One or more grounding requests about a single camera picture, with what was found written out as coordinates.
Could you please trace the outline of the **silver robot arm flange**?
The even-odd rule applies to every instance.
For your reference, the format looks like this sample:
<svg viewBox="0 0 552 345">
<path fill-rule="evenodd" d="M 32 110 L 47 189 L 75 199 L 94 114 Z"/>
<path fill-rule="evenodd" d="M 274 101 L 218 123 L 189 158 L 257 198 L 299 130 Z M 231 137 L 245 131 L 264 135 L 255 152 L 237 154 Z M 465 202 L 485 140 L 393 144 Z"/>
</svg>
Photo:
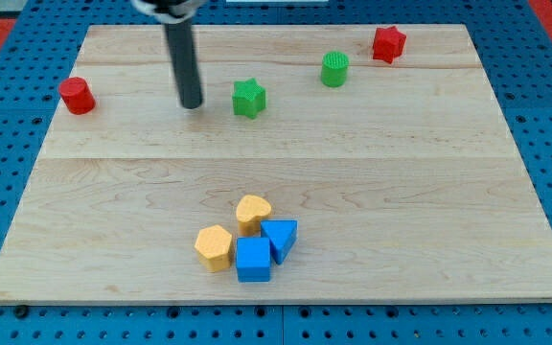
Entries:
<svg viewBox="0 0 552 345">
<path fill-rule="evenodd" d="M 179 24 L 192 18 L 206 0 L 131 0 L 138 12 L 162 24 Z"/>
</svg>

